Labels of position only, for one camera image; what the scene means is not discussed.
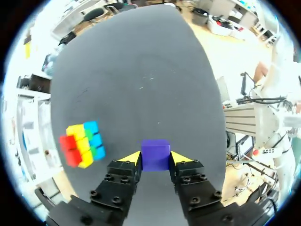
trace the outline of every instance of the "red button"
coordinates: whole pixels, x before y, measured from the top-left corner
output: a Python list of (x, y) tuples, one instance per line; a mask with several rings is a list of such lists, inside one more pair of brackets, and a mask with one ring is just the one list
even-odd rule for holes
[(258, 155), (259, 154), (259, 151), (257, 150), (257, 149), (255, 149), (254, 151), (253, 151), (253, 155)]

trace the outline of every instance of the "person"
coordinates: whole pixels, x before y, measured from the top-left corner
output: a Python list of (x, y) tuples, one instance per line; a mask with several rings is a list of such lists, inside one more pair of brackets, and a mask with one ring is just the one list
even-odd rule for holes
[(263, 62), (260, 61), (256, 66), (255, 74), (253, 78), (255, 84), (258, 83), (263, 77), (265, 77), (268, 74), (268, 71), (269, 71), (268, 67)]

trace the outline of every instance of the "trash bin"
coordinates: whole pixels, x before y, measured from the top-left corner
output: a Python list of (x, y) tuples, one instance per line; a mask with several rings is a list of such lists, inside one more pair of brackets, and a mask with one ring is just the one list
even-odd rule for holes
[(192, 11), (192, 22), (196, 25), (203, 26), (207, 23), (209, 13), (202, 10), (201, 8), (194, 8)]

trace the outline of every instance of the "red block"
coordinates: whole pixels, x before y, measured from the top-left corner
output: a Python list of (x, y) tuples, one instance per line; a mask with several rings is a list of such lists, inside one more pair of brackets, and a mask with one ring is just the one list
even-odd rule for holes
[(70, 149), (76, 149), (77, 148), (74, 136), (61, 136), (60, 137), (60, 143), (61, 143), (62, 150), (64, 152), (66, 152)]
[(64, 152), (64, 154), (66, 158), (66, 163), (69, 166), (77, 167), (79, 163), (82, 162), (82, 158), (78, 149), (66, 151)]

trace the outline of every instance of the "gray table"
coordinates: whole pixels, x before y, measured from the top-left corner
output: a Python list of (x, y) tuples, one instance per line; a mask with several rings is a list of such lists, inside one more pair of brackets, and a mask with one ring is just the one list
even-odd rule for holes
[[(200, 159), (216, 189), (225, 176), (222, 104), (204, 49), (171, 6), (113, 16), (62, 51), (51, 84), (57, 148), (69, 125), (98, 120), (107, 156), (87, 169), (64, 170), (88, 201), (107, 164), (137, 150), (143, 139), (166, 139), (172, 150)], [(142, 174), (124, 225), (187, 225), (168, 171)]]

